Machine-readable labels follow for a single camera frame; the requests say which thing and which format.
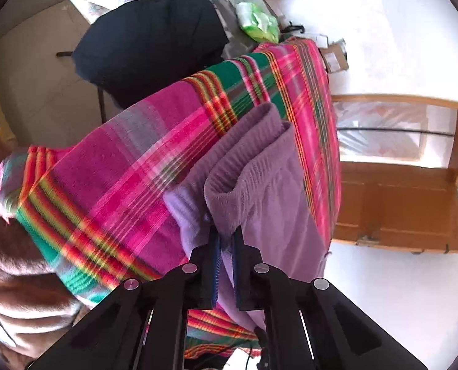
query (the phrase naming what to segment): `fabric fold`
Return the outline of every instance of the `fabric fold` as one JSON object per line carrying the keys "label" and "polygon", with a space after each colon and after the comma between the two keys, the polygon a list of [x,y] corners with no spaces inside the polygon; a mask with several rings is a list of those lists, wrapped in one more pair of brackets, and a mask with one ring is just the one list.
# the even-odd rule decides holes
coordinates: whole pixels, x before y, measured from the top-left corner
{"label": "fabric fold", "polygon": [[245,243],[291,278],[310,282],[322,275],[327,247],[311,217],[295,129],[274,105],[253,108],[164,194],[189,256],[208,241],[210,222],[221,235],[218,302],[240,326],[265,329],[262,312],[236,308],[231,236],[242,226]]}

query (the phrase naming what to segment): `cardboard box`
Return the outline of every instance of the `cardboard box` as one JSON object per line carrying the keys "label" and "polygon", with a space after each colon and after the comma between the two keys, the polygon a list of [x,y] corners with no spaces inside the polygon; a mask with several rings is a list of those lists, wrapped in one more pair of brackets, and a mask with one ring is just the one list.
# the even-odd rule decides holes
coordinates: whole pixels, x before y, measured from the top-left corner
{"label": "cardboard box", "polygon": [[328,73],[335,73],[349,69],[345,42],[340,40],[328,45],[327,49],[320,49],[325,68]]}

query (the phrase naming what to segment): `wooden door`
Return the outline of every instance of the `wooden door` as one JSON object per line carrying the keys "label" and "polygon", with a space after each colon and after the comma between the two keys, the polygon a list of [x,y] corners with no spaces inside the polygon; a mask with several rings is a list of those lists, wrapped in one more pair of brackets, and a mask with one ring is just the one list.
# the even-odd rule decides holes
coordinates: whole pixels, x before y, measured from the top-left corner
{"label": "wooden door", "polygon": [[458,192],[445,169],[341,164],[335,239],[410,252],[458,253]]}

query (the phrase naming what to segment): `cable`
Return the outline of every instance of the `cable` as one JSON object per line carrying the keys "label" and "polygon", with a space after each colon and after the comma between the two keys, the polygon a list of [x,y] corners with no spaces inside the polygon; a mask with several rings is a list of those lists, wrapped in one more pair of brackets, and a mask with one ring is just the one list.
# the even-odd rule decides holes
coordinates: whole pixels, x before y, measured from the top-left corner
{"label": "cable", "polygon": [[246,367],[244,368],[244,370],[248,370],[248,363],[250,362],[252,353],[253,353],[253,345],[250,345],[250,353],[248,354],[248,360],[246,361]]}

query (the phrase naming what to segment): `metal screw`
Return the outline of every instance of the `metal screw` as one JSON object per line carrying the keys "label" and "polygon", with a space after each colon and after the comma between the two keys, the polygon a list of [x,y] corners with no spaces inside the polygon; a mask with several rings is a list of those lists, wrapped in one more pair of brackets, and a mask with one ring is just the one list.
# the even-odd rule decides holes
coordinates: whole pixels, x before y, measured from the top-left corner
{"label": "metal screw", "polygon": [[270,271],[270,267],[266,263],[259,263],[256,266],[254,266],[254,270],[258,274],[264,274],[264,273],[268,273]]}
{"label": "metal screw", "polygon": [[186,274],[192,274],[192,273],[196,272],[196,270],[198,270],[198,267],[196,267],[196,264],[193,264],[193,263],[186,263],[183,266],[183,271]]}
{"label": "metal screw", "polygon": [[316,289],[326,290],[330,286],[330,283],[324,278],[317,278],[314,280],[313,285]]}
{"label": "metal screw", "polygon": [[127,290],[133,290],[139,287],[139,282],[138,280],[135,280],[134,278],[129,278],[124,282],[124,288]]}

